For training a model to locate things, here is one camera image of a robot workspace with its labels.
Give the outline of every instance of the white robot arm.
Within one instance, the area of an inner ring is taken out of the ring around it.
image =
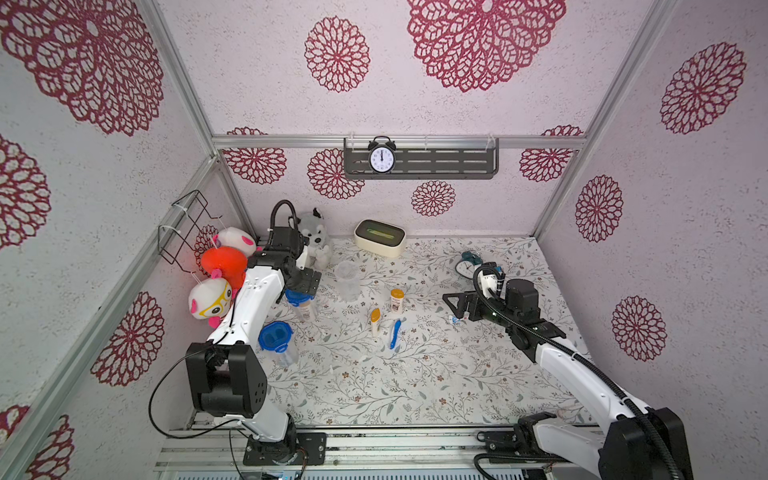
[[[243,287],[232,308],[205,343],[187,349],[187,375],[197,411],[236,419],[255,435],[255,442],[270,445],[276,461],[296,456],[296,427],[290,415],[266,397],[266,374],[253,346],[266,317],[286,289],[314,295],[321,274],[305,268],[307,249],[295,227],[275,227],[274,208],[266,246],[248,259]]]
[[[478,457],[509,462],[557,455],[603,480],[692,480],[680,418],[669,409],[652,409],[580,355],[556,325],[541,319],[533,283],[509,280],[502,298],[504,279],[494,263],[484,264],[475,271],[474,291],[445,294],[443,300],[457,318],[467,315],[470,321],[486,319],[505,327],[518,349],[554,375],[589,410],[600,431],[538,413],[521,418],[514,433],[486,439],[486,444],[493,443],[494,452]],[[451,299],[458,301],[454,305]]]

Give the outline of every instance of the gray plush dog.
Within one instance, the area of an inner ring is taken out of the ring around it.
[[[315,259],[312,267],[315,270],[323,270],[331,263],[332,253],[323,215],[316,208],[311,212],[302,212],[297,215],[299,217],[299,232],[310,241],[309,256]]]

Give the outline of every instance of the table surface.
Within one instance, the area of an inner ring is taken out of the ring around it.
[[[269,379],[269,398],[297,425],[457,425],[514,423],[543,410],[569,422],[591,422],[589,412],[556,379],[520,353],[504,329],[490,322],[449,322],[443,293],[472,289],[455,264],[474,250],[501,265],[508,277],[532,281],[543,318],[585,347],[544,255],[532,238],[411,239],[396,259],[333,240],[333,262],[316,296],[316,322],[300,322],[283,301],[267,322],[288,322],[300,360],[289,368],[269,354],[259,360]],[[361,293],[341,302],[333,267],[359,264]],[[406,310],[389,312],[389,291],[406,293]],[[381,331],[371,333],[368,315],[379,307]],[[389,328],[404,319],[398,346],[386,345]]]

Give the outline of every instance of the plush toy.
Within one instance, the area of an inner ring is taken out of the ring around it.
[[[298,214],[298,217],[299,232],[309,239],[310,251],[308,254],[310,258],[315,259],[314,264],[311,266],[315,270],[323,270],[329,263],[331,263],[331,254],[333,253],[331,251],[330,238],[328,238],[325,219],[316,208],[311,212]],[[289,222],[292,227],[293,218],[290,218]]]
[[[251,235],[239,228],[228,227],[214,235],[214,243],[217,247],[232,247],[250,257],[256,252],[256,241]]]
[[[200,257],[200,265],[211,277],[222,276],[237,291],[245,282],[248,259],[237,248],[209,248]]]
[[[221,277],[205,279],[190,292],[190,313],[196,319],[208,319],[208,325],[214,329],[230,311],[231,305],[232,286]]]

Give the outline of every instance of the pink plush toy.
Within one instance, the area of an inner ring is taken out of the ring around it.
[[[256,252],[256,241],[253,237],[235,227],[225,228],[214,235],[214,242],[217,247],[237,248],[246,257],[250,257]]]

